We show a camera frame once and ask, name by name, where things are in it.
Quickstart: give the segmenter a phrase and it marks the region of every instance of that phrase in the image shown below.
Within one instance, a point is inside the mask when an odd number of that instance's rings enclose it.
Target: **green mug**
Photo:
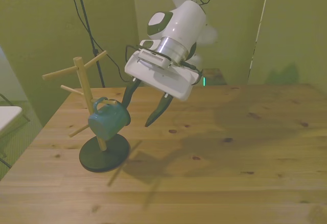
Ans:
[[[108,98],[102,97],[94,103],[95,113],[89,116],[88,124],[97,137],[108,141],[124,126],[130,124],[131,117],[118,101],[115,105],[106,104],[98,110],[98,104],[103,100]]]

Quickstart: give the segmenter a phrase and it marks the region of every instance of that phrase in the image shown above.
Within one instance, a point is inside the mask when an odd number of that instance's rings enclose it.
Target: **wall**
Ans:
[[[203,6],[218,29],[218,43],[198,48],[204,68],[219,68],[228,84],[245,84],[264,0],[211,0]],[[171,0],[135,0],[139,39],[148,39],[147,23],[157,11],[174,9]]]
[[[43,81],[41,75],[84,61],[92,55],[87,32],[79,22],[72,0],[0,0],[0,45],[42,124],[68,93],[61,84],[79,87],[77,75]],[[121,66],[124,77],[125,44],[136,44],[138,35],[133,0],[84,0],[97,42]],[[107,86],[124,86],[116,67],[101,62]],[[96,66],[88,71],[91,86],[99,87]]]
[[[267,0],[250,84],[311,83],[327,92],[327,0]]]
[[[0,47],[0,93],[11,101],[26,101],[26,95],[22,90],[16,75]]]

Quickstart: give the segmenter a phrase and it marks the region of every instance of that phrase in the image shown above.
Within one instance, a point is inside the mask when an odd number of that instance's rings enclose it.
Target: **wooden peg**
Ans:
[[[75,90],[75,89],[73,89],[71,87],[67,87],[65,85],[61,85],[60,88],[66,90],[68,92],[71,92],[71,93],[74,93],[74,94],[78,94],[78,95],[84,96],[84,94],[82,92],[79,92],[79,91],[77,91],[77,90]]]
[[[107,51],[103,51],[101,54],[98,54],[95,58],[90,60],[88,63],[86,63],[84,66],[86,69],[90,68],[92,65],[94,65],[97,61],[99,61],[101,58],[106,56]]]
[[[76,131],[70,133],[68,136],[69,137],[73,137],[73,136],[77,135],[78,133],[82,132],[83,130],[85,130],[87,128],[89,128],[89,125],[88,124],[87,125],[84,125],[83,127],[79,128],[79,129],[77,129]]]
[[[92,103],[95,103],[97,100],[98,100],[98,98],[91,99],[91,102]],[[100,103],[102,103],[102,104],[108,104],[108,105],[116,105],[117,104],[117,101],[116,100],[103,100]]]
[[[69,68],[66,68],[66,69],[63,69],[63,70],[60,70],[60,71],[45,74],[45,75],[42,76],[42,78],[43,78],[43,80],[49,80],[49,79],[52,79],[52,78],[55,78],[55,77],[59,77],[59,76],[62,76],[62,75],[73,73],[73,72],[75,72],[77,70],[78,70],[77,66],[73,66],[73,67],[69,67]]]

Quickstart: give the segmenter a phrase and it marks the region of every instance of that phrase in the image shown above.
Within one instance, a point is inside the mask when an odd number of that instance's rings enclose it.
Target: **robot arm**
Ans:
[[[125,107],[141,81],[164,92],[146,126],[168,108],[173,98],[186,100],[192,85],[202,75],[195,65],[186,61],[193,57],[196,42],[203,35],[206,15],[196,2],[173,1],[176,9],[152,16],[147,28],[151,40],[141,41],[139,51],[130,57],[125,66],[125,72],[133,77],[124,94]]]

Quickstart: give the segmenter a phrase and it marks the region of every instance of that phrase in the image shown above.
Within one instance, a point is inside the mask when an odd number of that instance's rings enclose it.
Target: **vent grille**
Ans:
[[[148,55],[149,57],[151,57],[153,59],[159,60],[160,62],[163,62],[163,60],[164,60],[162,57],[160,57],[160,56],[158,56],[156,54],[153,54],[153,53],[149,53],[149,52],[144,51],[143,54]]]

